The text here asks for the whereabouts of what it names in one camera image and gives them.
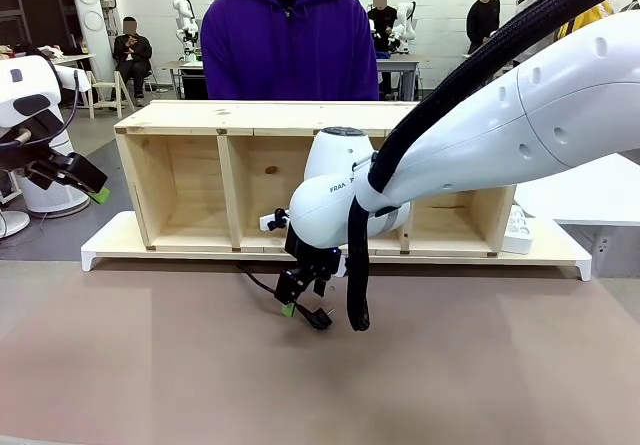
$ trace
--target person in purple hoodie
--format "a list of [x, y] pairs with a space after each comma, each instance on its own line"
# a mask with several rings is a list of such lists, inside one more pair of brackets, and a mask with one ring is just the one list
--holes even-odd
[[378, 100], [357, 0], [216, 0], [201, 44], [211, 100]]

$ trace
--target wooden box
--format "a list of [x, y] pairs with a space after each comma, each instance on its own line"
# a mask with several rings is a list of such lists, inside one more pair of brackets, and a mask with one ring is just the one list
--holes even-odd
[[[143, 242], [158, 251], [284, 253], [259, 218], [287, 208], [314, 135], [364, 130], [375, 148], [404, 103], [153, 102], [116, 126]], [[514, 187], [418, 200], [371, 254], [486, 257], [500, 250]]]

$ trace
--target black corrugated hose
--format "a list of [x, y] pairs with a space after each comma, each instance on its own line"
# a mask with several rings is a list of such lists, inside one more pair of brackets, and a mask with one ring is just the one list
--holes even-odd
[[[442, 117], [518, 54], [604, 0], [538, 0], [500, 28], [491, 40], [454, 70], [393, 130], [378, 152], [369, 183], [382, 193], [409, 147]], [[369, 214], [354, 199], [349, 212], [347, 313], [356, 331], [369, 328], [367, 282]]]

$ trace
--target wooden stool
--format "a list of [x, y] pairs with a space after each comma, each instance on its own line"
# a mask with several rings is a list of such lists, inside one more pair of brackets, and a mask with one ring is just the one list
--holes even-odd
[[[89, 79], [89, 83], [91, 84], [91, 88], [95, 88], [98, 94], [98, 101], [94, 103], [93, 101], [93, 93], [90, 91], [87, 95], [89, 98], [89, 116], [93, 119], [95, 118], [95, 109], [96, 108], [112, 108], [116, 107], [118, 111], [118, 118], [122, 118], [122, 92], [124, 92], [124, 96], [126, 98], [127, 103], [129, 103], [129, 107], [132, 112], [136, 111], [136, 107], [133, 105], [131, 101], [131, 96], [129, 95], [129, 90], [127, 90], [127, 86], [122, 80], [122, 75], [120, 72], [114, 72], [114, 81], [113, 82], [98, 82], [96, 81], [96, 77], [92, 72], [87, 72], [87, 78]], [[116, 99], [107, 100], [102, 92], [103, 88], [116, 90]]]

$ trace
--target yellow jacket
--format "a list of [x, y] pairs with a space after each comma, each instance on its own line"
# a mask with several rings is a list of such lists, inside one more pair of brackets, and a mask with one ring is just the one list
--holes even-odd
[[613, 15], [613, 8], [611, 7], [609, 0], [605, 0], [601, 4], [581, 13], [569, 23], [565, 23], [558, 31], [557, 40], [566, 37], [571, 32], [575, 32], [582, 27], [586, 27], [590, 23], [606, 18], [609, 15]]

